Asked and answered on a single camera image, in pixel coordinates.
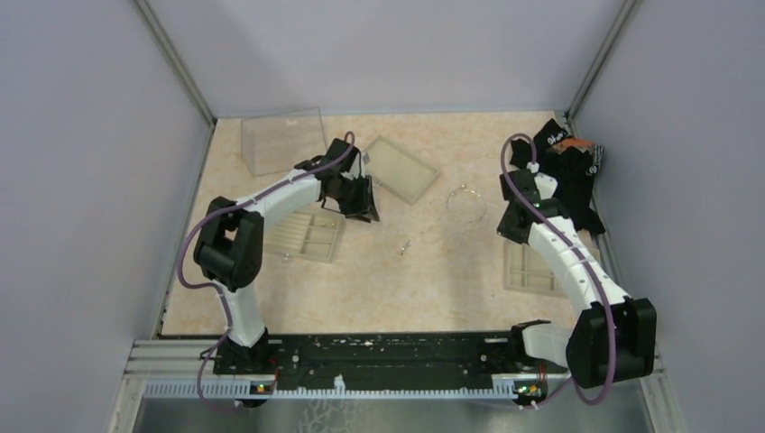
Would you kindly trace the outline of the silver pearl-tipped bangle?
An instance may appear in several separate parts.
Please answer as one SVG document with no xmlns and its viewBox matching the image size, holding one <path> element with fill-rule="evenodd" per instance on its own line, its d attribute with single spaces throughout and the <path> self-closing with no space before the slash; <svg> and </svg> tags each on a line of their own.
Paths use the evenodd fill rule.
<svg viewBox="0 0 765 433">
<path fill-rule="evenodd" d="M 480 193 L 462 185 L 448 194 L 446 210 L 449 221 L 459 224 L 473 224 L 484 218 L 486 204 Z"/>
</svg>

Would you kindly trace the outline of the clear acrylic box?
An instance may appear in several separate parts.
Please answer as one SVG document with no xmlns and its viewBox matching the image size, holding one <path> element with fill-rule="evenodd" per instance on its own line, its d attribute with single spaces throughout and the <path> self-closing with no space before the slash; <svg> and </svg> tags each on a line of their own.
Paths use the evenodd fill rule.
<svg viewBox="0 0 765 433">
<path fill-rule="evenodd" d="M 289 171 L 327 149 L 318 107 L 245 118 L 240 136 L 241 155 L 253 177 Z"/>
</svg>

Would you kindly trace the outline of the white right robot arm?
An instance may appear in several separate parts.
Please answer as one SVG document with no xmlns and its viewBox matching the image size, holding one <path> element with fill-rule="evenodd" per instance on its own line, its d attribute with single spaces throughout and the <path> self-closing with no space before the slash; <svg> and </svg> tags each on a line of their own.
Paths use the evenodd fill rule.
<svg viewBox="0 0 765 433">
<path fill-rule="evenodd" d="M 653 304 L 632 297 L 607 274 L 560 202 L 543 197 L 545 177 L 515 170 L 499 179 L 508 206 L 498 235 L 541 257 L 577 313 L 572 328 L 542 319 L 514 326 L 512 367 L 530 372 L 548 361 L 568 369 L 583 389 L 651 375 L 658 322 Z"/>
</svg>

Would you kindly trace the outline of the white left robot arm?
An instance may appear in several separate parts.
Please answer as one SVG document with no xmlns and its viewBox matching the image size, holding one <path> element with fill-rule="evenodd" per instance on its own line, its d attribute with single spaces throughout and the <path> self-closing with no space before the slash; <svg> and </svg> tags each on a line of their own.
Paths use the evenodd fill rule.
<svg viewBox="0 0 765 433">
<path fill-rule="evenodd" d="M 248 373 L 263 371 L 271 360 L 270 348 L 259 342 L 266 326 L 253 288 L 263 265 L 266 232 L 295 211 L 329 199 L 347 219 L 379 221 L 367 161 L 352 136 L 336 138 L 325 154 L 297 164 L 259 192 L 213 199 L 184 239 L 183 253 L 192 254 L 205 280 L 189 282 L 182 263 L 176 265 L 177 279 L 190 290 L 210 287 L 217 292 L 226 318 L 223 338 L 238 345 L 235 361 Z"/>
</svg>

